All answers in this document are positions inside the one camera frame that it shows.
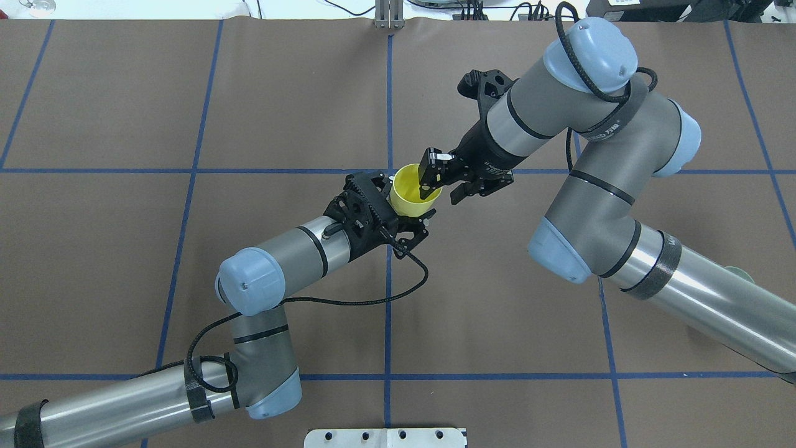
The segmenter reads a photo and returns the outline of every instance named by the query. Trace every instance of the brown table surface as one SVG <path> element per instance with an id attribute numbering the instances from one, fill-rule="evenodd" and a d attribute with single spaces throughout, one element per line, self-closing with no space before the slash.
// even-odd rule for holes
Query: brown table surface
<path id="1" fill-rule="evenodd" d="M 703 131 L 634 216 L 793 300 L 796 26 L 620 26 Z M 394 34 L 367 19 L 0 22 L 0 414 L 182 358 L 224 315 L 221 261 L 322 214 L 351 171 L 451 149 L 478 118 L 458 79 L 519 77 L 554 38 L 551 23 L 428 19 Z M 489 448 L 794 446 L 792 386 L 613 285 L 572 285 L 528 257 L 563 145 L 489 198 L 437 202 L 417 293 L 387 308 L 288 305 L 296 409 L 148 446 L 430 425 Z M 419 276 L 379 248 L 305 293 L 374 299 Z M 230 345 L 220 330 L 200 351 Z"/>

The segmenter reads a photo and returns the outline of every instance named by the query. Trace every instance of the blue tape line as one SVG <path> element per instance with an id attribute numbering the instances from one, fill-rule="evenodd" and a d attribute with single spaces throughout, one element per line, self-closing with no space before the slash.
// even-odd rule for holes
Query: blue tape line
<path id="1" fill-rule="evenodd" d="M 392 174 L 392 34 L 387 36 L 387 169 Z"/>
<path id="2" fill-rule="evenodd" d="M 302 381 L 384 381 L 381 373 L 302 373 Z"/>
<path id="3" fill-rule="evenodd" d="M 45 50 L 47 50 L 47 44 L 49 43 L 50 36 L 53 35 L 53 27 L 55 26 L 55 21 L 50 21 L 50 25 L 47 27 L 47 33 L 45 34 L 45 39 L 41 43 L 41 48 L 39 49 L 39 56 L 36 58 L 36 63 L 33 64 L 33 70 L 30 72 L 30 78 L 28 78 L 28 84 L 25 86 L 25 93 L 22 94 L 22 100 L 19 102 L 19 108 L 17 109 L 17 115 L 14 117 L 14 122 L 11 124 L 11 130 L 8 134 L 8 139 L 6 139 L 6 146 L 2 150 L 2 155 L 0 155 L 0 168 L 6 164 L 6 158 L 8 157 L 8 152 L 11 150 L 11 142 L 14 141 L 14 134 L 17 133 L 17 126 L 19 125 L 19 120 L 22 119 L 22 113 L 25 111 L 25 104 L 28 102 L 28 95 L 30 95 L 30 89 L 33 88 L 33 81 L 36 79 L 36 74 L 39 72 L 39 67 L 41 66 L 41 60 L 44 59 Z"/>
<path id="4" fill-rule="evenodd" d="M 544 379 L 610 379 L 609 373 L 395 373 L 393 381 L 531 381 Z"/>
<path id="5" fill-rule="evenodd" d="M 0 381 L 125 381 L 134 377 L 101 373 L 0 373 Z"/>
<path id="6" fill-rule="evenodd" d="M 537 169 L 518 169 L 512 170 L 512 173 L 515 175 L 568 175 L 569 170 L 567 169 L 546 169 L 546 168 L 537 168 Z"/>
<path id="7" fill-rule="evenodd" d="M 3 168 L 3 173 L 22 174 L 189 174 L 190 168 Z"/>
<path id="8" fill-rule="evenodd" d="M 381 168 L 199 168 L 199 174 L 275 174 L 275 175 L 350 175 L 358 171 L 376 171 Z"/>
<path id="9" fill-rule="evenodd" d="M 743 100 L 746 101 L 747 109 L 749 109 L 749 116 L 751 117 L 751 123 L 755 127 L 755 134 L 757 134 L 757 140 L 760 143 L 760 149 L 763 151 L 763 158 L 766 160 L 766 166 L 768 167 L 769 174 L 771 176 L 771 183 L 774 185 L 774 192 L 777 195 L 777 201 L 779 202 L 779 208 L 782 209 L 782 216 L 785 218 L 785 225 L 788 228 L 788 232 L 790 233 L 790 242 L 793 244 L 794 248 L 796 249 L 796 232 L 794 232 L 793 223 L 790 221 L 790 215 L 788 214 L 787 206 L 785 205 L 785 199 L 782 197 L 782 192 L 779 190 L 779 182 L 777 182 L 777 176 L 774 173 L 774 165 L 771 163 L 771 157 L 768 154 L 768 149 L 766 148 L 766 141 L 763 139 L 763 133 L 760 131 L 760 126 L 757 121 L 757 115 L 755 114 L 755 109 L 751 105 L 751 100 L 749 99 L 749 92 L 746 89 L 746 84 L 743 82 L 743 74 L 741 74 L 741 67 L 738 63 L 738 55 L 736 54 L 736 46 L 735 43 L 732 41 L 732 32 L 730 31 L 730 22 L 724 20 L 724 32 L 727 34 L 727 43 L 730 45 L 730 55 L 732 56 L 732 64 L 736 67 L 736 75 L 738 77 L 738 84 L 741 87 L 741 92 L 743 93 Z"/>
<path id="10" fill-rule="evenodd" d="M 616 374 L 619 379 L 776 378 L 769 371 L 656 371 Z"/>
<path id="11" fill-rule="evenodd" d="M 125 381 L 134 374 L 0 373 L 0 381 Z M 711 379 L 777 378 L 769 371 L 641 371 L 584 373 L 316 373 L 301 374 L 302 381 L 536 381 L 589 379 Z"/>
<path id="12" fill-rule="evenodd" d="M 392 166 L 392 38 L 387 36 L 387 170 L 393 173 Z M 384 289 L 387 297 L 392 295 L 392 248 L 387 246 L 386 274 Z M 384 427 L 392 425 L 390 374 L 392 371 L 392 303 L 384 305 Z"/>
<path id="13" fill-rule="evenodd" d="M 163 354 L 166 351 L 166 339 L 169 335 L 169 323 L 171 321 L 171 310 L 174 306 L 174 293 L 177 291 L 177 276 L 180 271 L 180 261 L 182 259 L 182 247 L 185 243 L 185 229 L 188 226 L 188 217 L 193 201 L 193 187 L 196 184 L 197 169 L 199 166 L 199 156 L 201 154 L 201 144 L 205 134 L 205 122 L 207 111 L 210 107 L 210 95 L 213 91 L 213 77 L 216 74 L 216 62 L 218 61 L 218 49 L 221 45 L 221 32 L 224 29 L 224 21 L 218 21 L 218 31 L 216 34 L 216 46 L 213 50 L 213 61 L 210 63 L 210 74 L 207 81 L 207 92 L 205 93 L 205 105 L 202 107 L 201 122 L 199 123 L 199 134 L 197 136 L 197 146 L 193 153 L 193 167 L 191 168 L 191 179 L 188 183 L 188 193 L 185 195 L 185 208 L 182 211 L 182 224 L 180 225 L 180 238 L 177 241 L 177 252 L 174 255 L 174 268 L 171 271 L 171 283 L 169 285 L 169 297 L 166 300 L 166 311 L 163 313 L 163 326 L 160 332 L 160 344 L 158 345 L 158 356 L 155 359 L 155 368 L 163 365 Z"/>
<path id="14" fill-rule="evenodd" d="M 614 343 L 611 339 L 611 326 L 608 322 L 608 307 L 605 303 L 605 290 L 603 289 L 603 279 L 598 278 L 599 301 L 603 309 L 603 332 L 605 333 L 605 346 L 608 351 L 608 367 L 611 370 L 611 386 L 614 389 L 614 407 L 616 408 L 616 422 L 619 429 L 619 443 L 622 448 L 627 448 L 627 436 L 625 434 L 625 417 L 622 413 L 622 398 L 619 396 L 619 381 L 616 374 L 616 360 L 614 358 Z"/>
<path id="15" fill-rule="evenodd" d="M 578 159 L 580 159 L 580 154 L 581 154 L 580 134 L 574 131 L 572 132 L 572 134 L 574 135 L 574 140 L 575 140 L 575 154 L 578 156 Z"/>
<path id="16" fill-rule="evenodd" d="M 679 175 L 768 175 L 768 170 L 680 170 Z"/>

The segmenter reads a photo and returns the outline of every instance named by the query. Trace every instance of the black cable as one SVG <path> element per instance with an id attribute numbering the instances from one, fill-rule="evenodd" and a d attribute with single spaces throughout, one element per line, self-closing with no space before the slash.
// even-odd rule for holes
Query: black cable
<path id="1" fill-rule="evenodd" d="M 390 246 L 392 246 L 393 249 L 395 249 L 398 252 L 402 253 L 403 255 L 406 255 L 407 257 L 409 257 L 410 260 L 415 262 L 423 270 L 423 278 L 419 282 L 417 282 L 416 285 L 412 286 L 411 288 L 407 289 L 406 291 L 403 291 L 401 294 L 396 294 L 395 296 L 385 297 L 385 298 L 379 299 L 377 301 L 333 301 L 333 300 L 330 300 L 330 299 L 319 299 L 317 297 L 290 297 L 290 298 L 287 298 L 287 299 L 283 300 L 280 303 L 280 305 L 281 304 L 294 303 L 294 302 L 314 302 L 314 303 L 319 303 L 319 304 L 339 305 L 339 306 L 378 305 L 378 304 L 383 304 L 383 303 L 387 303 L 387 302 L 392 302 L 392 301 L 398 300 L 401 297 L 406 297 L 409 294 L 414 293 L 421 286 L 425 285 L 426 281 L 428 280 L 428 267 L 426 267 L 426 265 L 418 257 L 415 257 L 415 255 L 412 252 L 410 252 L 405 247 L 399 245 L 396 242 L 395 238 L 393 238 L 392 235 L 387 233 L 387 231 L 384 228 L 381 229 L 381 234 L 384 237 L 384 239 L 386 239 L 388 241 L 388 244 Z"/>
<path id="2" fill-rule="evenodd" d="M 152 375 L 153 373 L 158 373 L 159 371 L 164 371 L 164 370 L 166 370 L 167 368 L 172 368 L 172 367 L 176 367 L 176 366 L 181 366 L 181 365 L 182 365 L 182 364 L 184 364 L 184 363 L 185 363 L 185 361 L 184 361 L 184 360 L 175 361 L 175 362 L 173 362 L 173 363 L 166 364 L 165 366 L 161 366 L 161 367 L 158 367 L 158 368 L 154 368 L 154 369 L 152 369 L 152 370 L 145 371 L 145 372 L 143 372 L 143 373 L 142 373 L 142 374 L 140 374 L 140 375 L 136 375 L 136 376 L 134 376 L 133 378 L 140 378 L 140 377 L 142 377 L 142 376 L 145 376 L 145 375 Z"/>
<path id="3" fill-rule="evenodd" d="M 382 235 L 382 237 L 384 237 L 385 242 L 387 242 L 390 246 L 392 246 L 393 249 L 395 249 L 399 253 L 405 255 L 406 257 L 409 257 L 409 259 L 411 259 L 413 262 L 415 262 L 423 270 L 423 279 L 421 279 L 416 285 L 412 286 L 411 288 L 407 289 L 406 291 L 404 291 L 404 292 L 402 292 L 400 294 L 396 294 L 395 296 L 385 297 L 385 298 L 379 299 L 377 301 L 333 301 L 333 300 L 329 300 L 329 299 L 319 299 L 317 297 L 290 297 L 290 298 L 284 299 L 281 302 L 279 302 L 279 305 L 283 305 L 283 304 L 286 304 L 286 303 L 294 303 L 294 302 L 315 302 L 315 303 L 326 304 L 326 305 L 340 305 L 340 306 L 378 305 L 378 304 L 383 304 L 383 303 L 386 303 L 386 302 L 391 302 L 391 301 L 398 300 L 401 297 L 406 297 L 409 294 L 414 293 L 421 286 L 425 285 L 426 281 L 428 280 L 428 267 L 426 267 L 426 265 L 418 257 L 415 257 L 415 255 L 412 254 L 412 252 L 410 252 L 409 249 L 407 249 L 406 247 L 398 244 L 396 239 L 392 235 L 390 235 L 389 232 L 384 227 L 381 228 L 381 235 Z M 193 363 L 190 360 L 193 359 L 193 351 L 194 351 L 194 349 L 196 349 L 197 344 L 199 344 L 199 341 L 201 340 L 201 338 L 207 332 L 209 332 L 210 330 L 214 329 L 215 327 L 217 327 L 219 325 L 225 324 L 225 323 L 229 322 L 230 320 L 236 319 L 237 317 L 240 317 L 240 316 L 241 316 L 241 314 L 239 312 L 236 312 L 235 314 L 231 314 L 231 315 L 229 315 L 229 316 L 227 316 L 227 317 L 225 317 L 223 319 L 216 320 L 215 322 L 213 322 L 212 324 L 208 325 L 207 327 L 204 327 L 199 332 L 199 334 L 197 334 L 196 337 L 193 338 L 193 342 L 191 342 L 191 345 L 188 348 L 188 353 L 185 355 L 185 359 L 184 360 L 177 361 L 177 362 L 174 362 L 174 363 L 171 363 L 171 364 L 167 364 L 165 366 L 162 366 L 162 367 L 150 370 L 150 371 L 146 371 L 146 372 L 142 373 L 139 376 L 149 375 L 149 374 L 152 374 L 152 373 L 155 373 L 155 372 L 158 372 L 158 371 L 166 370 L 167 368 L 176 367 L 178 365 L 185 365 L 185 366 L 187 366 L 186 368 L 188 369 L 188 373 L 191 375 L 191 378 L 193 378 L 200 386 L 204 387 L 208 391 L 216 392 L 216 393 L 219 393 L 219 394 L 231 391 L 237 385 L 238 378 L 239 378 L 239 376 L 238 376 L 238 367 L 232 361 L 227 360 L 225 358 L 222 358 L 220 356 L 201 356 L 199 358 L 200 362 L 201 361 L 210 361 L 210 362 L 223 364 L 232 373 L 232 378 L 230 379 L 229 385 L 227 387 L 215 387 L 212 384 L 206 382 L 205 379 L 202 378 L 202 375 L 199 375 L 196 372 L 196 369 L 194 368 Z"/>
<path id="4" fill-rule="evenodd" d="M 374 5 L 374 6 L 371 6 L 371 8 L 370 8 L 369 10 L 367 10 L 367 11 L 362 11 L 361 13 L 355 13 L 355 12 L 353 12 L 353 11 L 347 10 L 346 8 L 344 8 L 344 7 L 340 6 L 340 5 L 338 5 L 337 3 L 330 2 L 330 0 L 323 0 L 323 1 L 324 1 L 324 2 L 326 2 L 326 3 L 329 3 L 331 6 L 336 6 L 337 8 L 340 8 L 341 10 L 344 10 L 346 13 L 348 13 L 348 14 L 351 14 L 351 15 L 353 15 L 354 17 L 360 17 L 360 16 L 364 16 L 365 14 L 369 13 L 370 11 L 372 11 L 372 10 L 375 10 L 375 9 L 376 9 L 376 6 Z"/>
<path id="5" fill-rule="evenodd" d="M 421 5 L 418 2 L 413 2 L 412 0 L 405 0 L 406 3 L 409 3 L 414 6 L 418 6 L 420 8 L 425 8 L 427 10 L 457 10 L 458 6 L 429 6 L 429 5 Z M 516 6 L 484 6 L 483 9 L 485 10 L 513 10 Z"/>
<path id="6" fill-rule="evenodd" d="M 515 6 L 515 7 L 514 7 L 514 11 L 512 11 L 512 13 L 511 13 L 511 17 L 509 18 L 509 22 L 511 22 L 512 20 L 514 20 L 514 15 L 516 15 L 516 14 L 517 14 L 517 11 L 519 11 L 519 10 L 520 10 L 520 8 L 521 8 L 521 7 L 523 7 L 523 6 L 527 6 L 527 7 L 528 7 L 528 17 L 530 17 L 530 16 L 531 16 L 531 11 L 532 11 L 533 5 L 531 5 L 531 4 L 530 4 L 530 3 L 528 3 L 528 2 L 522 2 L 522 3 L 520 3 L 519 5 L 517 5 L 517 6 Z"/>
<path id="7" fill-rule="evenodd" d="M 567 168 L 572 171 L 572 128 L 567 128 Z"/>
<path id="8" fill-rule="evenodd" d="M 236 319 L 237 317 L 240 317 L 240 316 L 242 316 L 242 315 L 239 312 L 236 312 L 235 314 L 230 314 L 229 316 L 227 316 L 227 317 L 225 317 L 223 319 L 216 320 L 212 324 L 204 327 L 199 332 L 199 334 L 197 334 L 197 336 L 195 338 L 193 338 L 193 342 L 191 343 L 190 347 L 188 347 L 188 354 L 185 355 L 185 361 L 184 361 L 185 366 L 188 369 L 188 373 L 191 375 L 191 378 L 193 378 L 194 381 L 196 381 L 200 386 L 204 387 L 208 391 L 216 392 L 217 394 L 223 394 L 224 392 L 229 392 L 232 389 L 234 389 L 235 385 L 238 384 L 238 367 L 232 361 L 227 360 L 225 358 L 221 358 L 220 356 L 202 356 L 202 357 L 200 357 L 199 358 L 200 362 L 202 360 L 208 360 L 208 361 L 217 362 L 219 364 L 223 364 L 223 365 L 227 366 L 229 371 L 232 373 L 232 378 L 229 380 L 229 385 L 227 387 L 215 387 L 212 384 L 210 384 L 207 381 L 205 381 L 205 379 L 202 378 L 202 376 L 199 375 L 197 373 L 196 369 L 193 367 L 193 362 L 191 362 L 191 360 L 193 359 L 193 350 L 197 347 L 197 344 L 199 344 L 199 340 L 205 335 L 205 333 L 209 332 L 210 330 L 214 329 L 215 327 L 217 327 L 217 326 L 219 326 L 221 324 L 225 324 L 225 323 L 229 322 L 230 320 Z"/>
<path id="9" fill-rule="evenodd" d="M 564 11 L 564 8 L 572 13 L 572 15 L 575 17 L 575 22 L 579 20 L 578 10 L 576 10 L 575 7 L 570 3 L 559 3 L 556 7 L 556 32 L 558 33 L 558 38 L 561 41 L 561 45 L 564 47 L 564 52 L 567 54 L 567 58 L 569 59 L 570 63 L 572 63 L 572 67 L 575 68 L 575 71 L 578 73 L 580 79 L 583 81 L 586 87 L 588 87 L 589 90 L 591 90 L 591 92 L 594 93 L 595 96 L 597 96 L 600 100 L 606 101 L 608 103 L 623 103 L 627 101 L 627 99 L 630 98 L 629 93 L 625 93 L 620 96 L 608 95 L 600 90 L 597 87 L 597 84 L 591 80 L 588 73 L 586 73 L 586 69 L 584 69 L 580 64 L 580 61 L 578 61 L 578 57 L 575 54 L 575 50 L 572 48 L 572 43 L 569 41 L 569 37 L 564 32 L 564 22 L 561 20 L 561 12 Z M 646 67 L 638 67 L 636 71 L 650 75 L 650 77 L 653 78 L 653 84 L 650 84 L 648 87 L 648 89 L 652 91 L 652 89 L 655 88 L 655 85 L 657 85 L 657 74 L 655 74 L 652 69 L 648 69 Z"/>

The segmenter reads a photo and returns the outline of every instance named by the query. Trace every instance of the yellow cup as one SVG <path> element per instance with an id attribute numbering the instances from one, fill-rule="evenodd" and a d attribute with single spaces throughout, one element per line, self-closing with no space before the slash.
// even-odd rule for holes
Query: yellow cup
<path id="1" fill-rule="evenodd" d="M 397 214 L 417 218 L 426 213 L 443 192 L 442 188 L 438 188 L 428 198 L 421 199 L 418 168 L 420 168 L 419 163 L 407 165 L 398 170 L 392 181 L 390 204 Z"/>

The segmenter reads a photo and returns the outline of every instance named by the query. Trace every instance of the light blue joint cap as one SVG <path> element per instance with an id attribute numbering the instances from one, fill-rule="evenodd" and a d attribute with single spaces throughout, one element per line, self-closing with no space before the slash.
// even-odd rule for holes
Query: light blue joint cap
<path id="1" fill-rule="evenodd" d="M 274 308 L 285 296 L 282 268 L 259 247 L 247 247 L 224 260 L 216 276 L 216 285 L 219 283 L 229 304 L 244 316 Z M 216 295 L 224 301 L 218 288 Z"/>
<path id="2" fill-rule="evenodd" d="M 591 275 L 586 262 L 547 218 L 539 223 L 528 252 L 540 265 L 572 283 L 583 283 Z"/>
<path id="3" fill-rule="evenodd" d="M 680 105 L 672 99 L 669 99 L 680 112 L 680 140 L 677 142 L 672 158 L 666 165 L 658 171 L 655 171 L 653 177 L 667 177 L 677 173 L 682 169 L 683 165 L 687 164 L 697 155 L 699 145 L 702 143 L 702 130 L 696 120 L 680 107 Z"/>
<path id="4" fill-rule="evenodd" d="M 638 68 L 636 50 L 613 23 L 587 17 L 567 30 L 569 41 L 592 81 L 605 93 L 624 87 Z M 589 93 L 569 61 L 561 41 L 556 39 L 544 51 L 544 66 L 561 84 Z"/>
<path id="5" fill-rule="evenodd" d="M 267 397 L 246 407 L 249 417 L 255 420 L 269 419 L 296 407 L 301 401 L 301 379 L 298 373 L 299 370 L 296 368 L 293 375 L 285 379 L 285 382 Z"/>

